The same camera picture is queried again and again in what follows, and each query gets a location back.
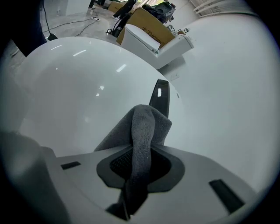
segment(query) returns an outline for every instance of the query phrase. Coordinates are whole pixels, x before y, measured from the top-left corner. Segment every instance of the toilet lid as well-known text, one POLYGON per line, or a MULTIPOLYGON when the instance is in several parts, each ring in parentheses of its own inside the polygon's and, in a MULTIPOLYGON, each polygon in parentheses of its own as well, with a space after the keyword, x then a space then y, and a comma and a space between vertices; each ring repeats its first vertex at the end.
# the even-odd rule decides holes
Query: toilet lid
POLYGON ((126 30, 139 41, 141 41, 150 50, 157 51, 159 49, 159 46, 161 44, 154 40, 152 37, 150 37, 145 31, 141 30, 139 27, 131 24, 126 24, 126 30))

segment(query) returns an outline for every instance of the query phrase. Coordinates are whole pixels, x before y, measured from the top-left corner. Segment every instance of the cardboard box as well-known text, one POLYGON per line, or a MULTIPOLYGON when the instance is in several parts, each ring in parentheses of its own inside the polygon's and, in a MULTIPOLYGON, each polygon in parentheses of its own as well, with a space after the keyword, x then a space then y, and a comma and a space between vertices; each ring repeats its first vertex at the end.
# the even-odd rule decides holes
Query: cardboard box
POLYGON ((108 8, 108 10, 111 11, 111 12, 116 13, 125 4, 126 4, 126 2, 115 2, 115 1, 112 1, 110 6, 109 6, 109 8, 108 8))
MULTIPOLYGON (((127 24, 132 24, 144 30, 150 37, 161 44, 160 48, 175 38, 175 36, 156 17, 143 8, 137 8, 127 21, 127 24)), ((119 44, 123 41, 124 32, 125 29, 120 32, 117 38, 119 44)))

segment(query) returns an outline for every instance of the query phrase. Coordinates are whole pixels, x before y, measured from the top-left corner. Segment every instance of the gray cloth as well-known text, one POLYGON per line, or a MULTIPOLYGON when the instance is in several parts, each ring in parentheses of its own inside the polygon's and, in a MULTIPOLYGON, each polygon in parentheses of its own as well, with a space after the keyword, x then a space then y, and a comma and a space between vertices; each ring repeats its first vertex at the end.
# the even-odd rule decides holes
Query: gray cloth
MULTIPOLYGON (((131 176, 123 194, 129 214, 134 214, 147 198, 151 168, 151 144, 163 145, 172 122, 157 109, 148 105, 133 107, 97 146, 100 151, 124 144, 133 144, 131 176)), ((119 214, 123 197, 108 211, 119 214)))

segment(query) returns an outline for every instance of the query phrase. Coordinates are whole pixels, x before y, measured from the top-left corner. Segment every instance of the gray tiled floor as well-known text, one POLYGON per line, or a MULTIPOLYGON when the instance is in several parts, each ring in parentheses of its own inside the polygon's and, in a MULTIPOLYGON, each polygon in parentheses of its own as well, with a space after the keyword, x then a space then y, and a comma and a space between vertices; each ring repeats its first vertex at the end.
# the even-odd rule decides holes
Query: gray tiled floor
MULTIPOLYGON (((98 16, 100 19, 99 21, 88 20, 83 22, 77 22, 72 24, 65 24, 55 29, 51 29, 51 32, 54 33, 58 38, 62 37, 70 37, 79 34, 87 25, 93 23, 92 25, 88 26, 80 36, 84 37, 91 37, 96 39, 101 39, 116 45, 119 45, 116 42, 116 38, 112 35, 106 33, 108 29, 113 29, 114 25, 116 24, 116 20, 112 18, 113 12, 102 9, 100 7, 96 7, 91 14, 91 10, 88 10, 87 13, 83 14, 75 14, 71 16, 56 16, 55 13, 48 14, 48 9, 51 9, 51 5, 46 5, 46 12, 47 12, 47 20, 49 24, 49 28, 53 28, 55 26, 74 22, 74 21, 81 21, 86 20, 94 16, 98 16)), ((42 25, 43 33, 45 37, 49 36, 49 32, 46 25, 45 14, 44 11, 40 11, 40 22, 42 25)), ((25 59, 24 55, 18 51, 14 56, 11 54, 17 50, 16 45, 13 41, 10 41, 8 44, 2 58, 2 65, 5 69, 5 73, 16 75, 16 72, 25 59)))

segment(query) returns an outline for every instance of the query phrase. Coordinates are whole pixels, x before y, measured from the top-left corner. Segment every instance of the white toilet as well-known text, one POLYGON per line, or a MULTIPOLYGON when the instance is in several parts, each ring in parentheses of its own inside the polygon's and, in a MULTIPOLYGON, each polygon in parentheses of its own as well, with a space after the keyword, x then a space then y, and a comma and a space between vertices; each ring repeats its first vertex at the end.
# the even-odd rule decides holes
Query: white toilet
POLYGON ((145 31, 137 26, 126 24, 121 47, 139 56, 155 69, 160 69, 193 48, 188 36, 180 34, 161 49, 159 46, 160 43, 151 38, 145 31))

